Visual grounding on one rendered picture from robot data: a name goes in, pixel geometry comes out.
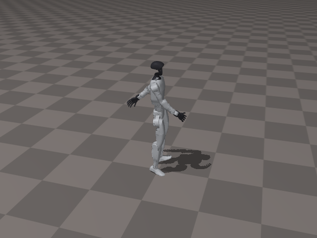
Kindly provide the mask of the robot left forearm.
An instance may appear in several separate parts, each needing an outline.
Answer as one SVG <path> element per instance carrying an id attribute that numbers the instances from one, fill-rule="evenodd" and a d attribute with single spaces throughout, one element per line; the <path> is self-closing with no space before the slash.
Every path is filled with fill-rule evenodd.
<path id="1" fill-rule="evenodd" d="M 143 92 L 139 94 L 138 99 L 144 98 L 147 94 L 149 94 L 148 86 L 144 89 Z"/>

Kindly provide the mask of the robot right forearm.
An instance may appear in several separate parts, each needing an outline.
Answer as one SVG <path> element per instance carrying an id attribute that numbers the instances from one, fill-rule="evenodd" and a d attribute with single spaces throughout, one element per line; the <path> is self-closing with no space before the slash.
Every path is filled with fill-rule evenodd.
<path id="1" fill-rule="evenodd" d="M 170 104 L 167 103 L 167 101 L 162 101 L 161 103 L 163 105 L 163 107 L 168 110 L 171 114 L 174 114 L 176 116 L 178 116 L 179 112 L 177 112 L 175 109 L 173 109 Z"/>

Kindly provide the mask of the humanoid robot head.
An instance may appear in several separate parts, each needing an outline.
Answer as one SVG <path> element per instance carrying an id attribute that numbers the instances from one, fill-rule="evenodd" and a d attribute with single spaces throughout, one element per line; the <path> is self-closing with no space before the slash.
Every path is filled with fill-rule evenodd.
<path id="1" fill-rule="evenodd" d="M 160 76 L 162 76 L 162 67 L 163 66 L 164 66 L 164 63 L 162 63 L 161 61 L 154 61 L 151 64 L 152 69 L 158 70 L 158 72 L 156 72 L 155 75 L 153 76 L 152 80 L 155 80 L 157 77 L 159 78 L 157 80 L 161 80 Z"/>

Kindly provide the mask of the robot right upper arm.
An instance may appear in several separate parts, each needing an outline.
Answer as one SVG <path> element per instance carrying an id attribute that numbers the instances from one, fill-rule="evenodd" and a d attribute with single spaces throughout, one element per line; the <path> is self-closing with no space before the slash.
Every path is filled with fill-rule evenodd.
<path id="1" fill-rule="evenodd" d="M 155 96 L 160 104 L 162 103 L 162 101 L 167 101 L 166 99 L 162 98 L 162 94 L 159 90 L 159 86 L 157 85 L 157 83 L 153 83 L 151 85 L 151 91 L 155 94 Z"/>

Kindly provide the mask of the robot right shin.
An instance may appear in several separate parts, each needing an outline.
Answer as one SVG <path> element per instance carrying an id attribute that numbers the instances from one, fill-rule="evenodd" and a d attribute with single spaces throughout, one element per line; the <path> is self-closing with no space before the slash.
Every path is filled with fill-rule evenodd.
<path id="1" fill-rule="evenodd" d="M 158 168 L 159 160 L 161 155 L 161 147 L 158 149 L 157 144 L 152 145 L 152 158 L 154 162 L 154 169 Z"/>

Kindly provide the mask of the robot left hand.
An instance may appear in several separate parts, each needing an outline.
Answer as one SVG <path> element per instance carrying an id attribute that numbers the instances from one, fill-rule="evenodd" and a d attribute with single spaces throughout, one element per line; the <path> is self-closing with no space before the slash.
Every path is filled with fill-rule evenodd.
<path id="1" fill-rule="evenodd" d="M 127 105 L 129 104 L 129 106 L 130 106 L 130 105 L 132 106 L 134 103 L 135 103 L 135 105 L 136 105 L 137 101 L 139 100 L 139 99 L 137 98 L 138 96 L 139 96 L 139 94 L 138 94 L 136 97 L 131 98 L 130 100 L 128 100 L 128 101 L 127 101 Z M 134 106 L 135 106 L 135 105 L 134 105 Z M 130 106 L 130 107 L 131 107 L 131 106 Z"/>

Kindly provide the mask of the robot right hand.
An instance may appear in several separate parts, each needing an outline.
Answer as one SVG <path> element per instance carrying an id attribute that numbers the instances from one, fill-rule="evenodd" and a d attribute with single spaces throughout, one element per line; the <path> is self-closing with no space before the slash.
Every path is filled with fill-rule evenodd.
<path id="1" fill-rule="evenodd" d="M 177 112 L 179 112 L 179 111 L 177 111 Z M 176 115 L 174 115 L 174 116 L 176 116 L 176 117 L 178 117 L 182 122 L 186 119 L 185 117 L 186 117 L 186 115 L 184 115 L 185 114 L 185 112 L 184 113 L 180 113 L 179 112 L 179 114 L 178 114 L 178 116 L 176 116 Z M 185 117 L 184 117 L 185 116 Z M 183 119 L 183 120 L 182 120 Z"/>

